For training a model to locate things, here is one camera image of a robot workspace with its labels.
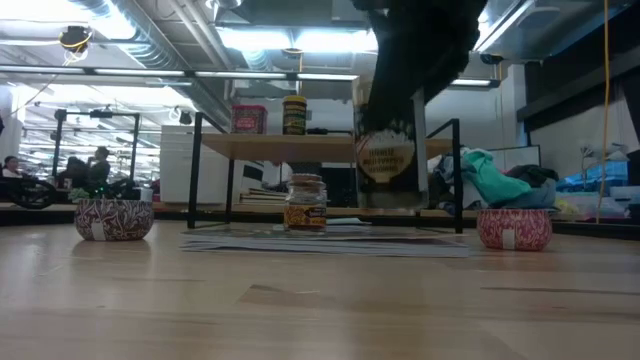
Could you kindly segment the gold-lidded furikake seasoning jar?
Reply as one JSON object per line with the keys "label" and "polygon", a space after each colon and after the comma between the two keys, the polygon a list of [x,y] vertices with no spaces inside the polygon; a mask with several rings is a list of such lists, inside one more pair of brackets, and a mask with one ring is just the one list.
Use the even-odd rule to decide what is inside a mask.
{"label": "gold-lidded furikake seasoning jar", "polygon": [[417,91],[383,126],[354,106],[357,201],[361,208],[418,210],[428,203],[424,92]]}

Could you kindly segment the maroon patterned round tin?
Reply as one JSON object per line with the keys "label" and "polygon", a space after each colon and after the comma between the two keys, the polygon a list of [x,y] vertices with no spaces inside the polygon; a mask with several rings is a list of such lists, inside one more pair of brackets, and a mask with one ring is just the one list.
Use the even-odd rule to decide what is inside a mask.
{"label": "maroon patterned round tin", "polygon": [[86,241],[143,240],[154,223],[150,202],[140,200],[82,199],[74,225]]}

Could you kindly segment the teal cloth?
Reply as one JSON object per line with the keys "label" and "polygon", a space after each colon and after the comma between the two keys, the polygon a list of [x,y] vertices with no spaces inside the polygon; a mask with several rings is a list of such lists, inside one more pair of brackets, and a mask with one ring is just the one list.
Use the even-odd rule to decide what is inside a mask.
{"label": "teal cloth", "polygon": [[503,174],[488,151],[466,150],[461,164],[463,179],[474,185],[488,205],[508,202],[532,192],[527,182]]}

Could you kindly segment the pile of dark clothes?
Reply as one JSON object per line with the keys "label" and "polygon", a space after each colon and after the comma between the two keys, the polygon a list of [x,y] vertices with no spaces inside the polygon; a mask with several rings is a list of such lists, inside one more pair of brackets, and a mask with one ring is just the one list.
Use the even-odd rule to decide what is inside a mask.
{"label": "pile of dark clothes", "polygon": [[[466,150],[460,150],[460,156]],[[502,168],[505,151],[488,151],[493,156],[495,166],[505,175],[527,182],[532,192],[514,200],[488,205],[480,196],[473,184],[462,177],[462,208],[464,210],[479,210],[485,208],[515,208],[515,209],[547,209],[554,206],[556,196],[556,182],[559,180],[556,171],[543,168],[536,162],[519,164],[507,170]],[[438,155],[428,161],[429,173],[429,206],[440,208],[449,213],[456,209],[454,189],[454,158],[451,153]]]}

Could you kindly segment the red smoked paprika tin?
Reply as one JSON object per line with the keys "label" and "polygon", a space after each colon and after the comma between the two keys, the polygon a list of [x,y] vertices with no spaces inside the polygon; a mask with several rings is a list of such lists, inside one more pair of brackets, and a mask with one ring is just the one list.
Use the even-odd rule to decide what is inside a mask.
{"label": "red smoked paprika tin", "polygon": [[268,111],[261,105],[233,105],[232,133],[265,134]]}

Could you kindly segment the white lamp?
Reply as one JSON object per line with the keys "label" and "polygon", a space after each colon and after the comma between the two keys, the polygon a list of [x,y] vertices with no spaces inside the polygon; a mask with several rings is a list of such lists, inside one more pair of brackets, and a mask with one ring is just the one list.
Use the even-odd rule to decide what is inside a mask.
{"label": "white lamp", "polygon": [[627,146],[609,143],[605,148],[592,145],[580,147],[581,185],[585,191],[594,191],[604,182],[625,182],[627,179]]}

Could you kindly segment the silver ventilation duct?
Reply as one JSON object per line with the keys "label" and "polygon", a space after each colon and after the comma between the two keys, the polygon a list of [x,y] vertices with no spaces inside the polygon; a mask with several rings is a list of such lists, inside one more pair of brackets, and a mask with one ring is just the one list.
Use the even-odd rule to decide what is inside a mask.
{"label": "silver ventilation duct", "polygon": [[[190,66],[152,19],[135,0],[68,0],[82,10],[88,10],[98,19],[108,15],[122,15],[123,22],[134,29],[126,40],[137,45],[126,45],[125,52],[151,70],[189,70]],[[191,85],[180,87],[178,92],[192,100],[196,107],[221,126],[228,126],[231,120],[230,105],[219,92],[208,87],[201,79],[191,78]]]}

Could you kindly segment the black wheel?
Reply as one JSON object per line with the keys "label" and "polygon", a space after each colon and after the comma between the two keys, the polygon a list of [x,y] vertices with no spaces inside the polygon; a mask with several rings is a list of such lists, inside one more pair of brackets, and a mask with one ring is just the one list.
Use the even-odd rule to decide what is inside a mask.
{"label": "black wheel", "polygon": [[55,203],[56,188],[35,178],[0,177],[0,200],[29,210],[42,210]]}

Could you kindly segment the small cork-topped glass jar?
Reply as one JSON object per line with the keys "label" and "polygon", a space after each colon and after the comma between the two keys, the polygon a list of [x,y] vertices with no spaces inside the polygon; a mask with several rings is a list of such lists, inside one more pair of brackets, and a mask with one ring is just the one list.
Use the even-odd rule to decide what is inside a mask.
{"label": "small cork-topped glass jar", "polygon": [[322,177],[293,174],[284,205],[286,231],[324,232],[327,225],[327,193]]}

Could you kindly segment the black linear light bar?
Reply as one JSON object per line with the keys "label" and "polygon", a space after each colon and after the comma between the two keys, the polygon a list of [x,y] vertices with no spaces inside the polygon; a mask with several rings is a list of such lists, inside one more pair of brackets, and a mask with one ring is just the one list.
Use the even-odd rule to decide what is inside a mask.
{"label": "black linear light bar", "polygon": [[296,81],[296,82],[298,81],[352,82],[358,79],[357,75],[351,75],[351,74],[158,70],[158,69],[36,66],[36,65],[11,65],[11,64],[0,64],[0,73],[40,74],[40,75],[153,77],[153,78],[192,78],[192,79],[224,79],[224,80],[266,80],[266,81]]}

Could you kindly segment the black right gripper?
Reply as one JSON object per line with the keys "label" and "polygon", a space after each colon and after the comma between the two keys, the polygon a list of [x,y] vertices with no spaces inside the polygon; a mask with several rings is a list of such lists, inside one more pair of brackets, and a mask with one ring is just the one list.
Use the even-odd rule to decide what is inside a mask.
{"label": "black right gripper", "polygon": [[378,44],[365,130],[381,130],[418,90],[437,95],[465,70],[488,0],[351,0]]}

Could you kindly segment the yellow-lidded dark spice jar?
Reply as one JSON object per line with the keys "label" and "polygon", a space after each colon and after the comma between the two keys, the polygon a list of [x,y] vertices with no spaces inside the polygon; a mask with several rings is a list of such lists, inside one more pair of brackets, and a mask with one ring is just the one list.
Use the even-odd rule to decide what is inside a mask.
{"label": "yellow-lidded dark spice jar", "polygon": [[307,101],[298,95],[283,99],[282,133],[284,135],[305,135],[307,121]]}

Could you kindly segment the white cabinet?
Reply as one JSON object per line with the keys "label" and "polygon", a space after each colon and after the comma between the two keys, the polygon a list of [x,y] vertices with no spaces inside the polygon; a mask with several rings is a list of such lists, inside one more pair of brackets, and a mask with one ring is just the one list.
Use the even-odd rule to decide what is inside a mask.
{"label": "white cabinet", "polygon": [[[165,203],[188,203],[193,154],[193,126],[163,126],[160,137],[160,197]],[[226,200],[228,159],[201,146],[197,202]]]}

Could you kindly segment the black metal rig frame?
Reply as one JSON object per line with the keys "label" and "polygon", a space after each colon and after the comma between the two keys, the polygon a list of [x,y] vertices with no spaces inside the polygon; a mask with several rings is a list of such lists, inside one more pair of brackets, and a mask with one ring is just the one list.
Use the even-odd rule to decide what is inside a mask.
{"label": "black metal rig frame", "polygon": [[58,109],[54,113],[54,118],[57,121],[57,127],[54,131],[54,156],[53,156],[53,168],[52,175],[57,175],[58,161],[61,149],[61,141],[62,141],[62,130],[63,123],[67,120],[69,115],[82,115],[89,116],[90,118],[97,119],[108,119],[113,117],[130,117],[134,120],[134,128],[133,128],[133,139],[130,141],[131,143],[131,161],[130,161],[130,170],[129,170],[129,179],[131,181],[134,180],[135,169],[136,169],[136,157],[137,157],[137,147],[141,126],[141,114],[140,113],[123,113],[123,112],[112,112],[105,110],[92,110],[89,112],[69,112],[66,109]]}

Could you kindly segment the stack of books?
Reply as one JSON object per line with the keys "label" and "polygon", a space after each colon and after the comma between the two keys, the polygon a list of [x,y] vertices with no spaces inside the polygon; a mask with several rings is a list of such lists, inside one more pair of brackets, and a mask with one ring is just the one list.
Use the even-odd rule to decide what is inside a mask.
{"label": "stack of books", "polygon": [[278,205],[284,203],[287,196],[287,192],[249,188],[239,195],[239,202],[241,204]]}

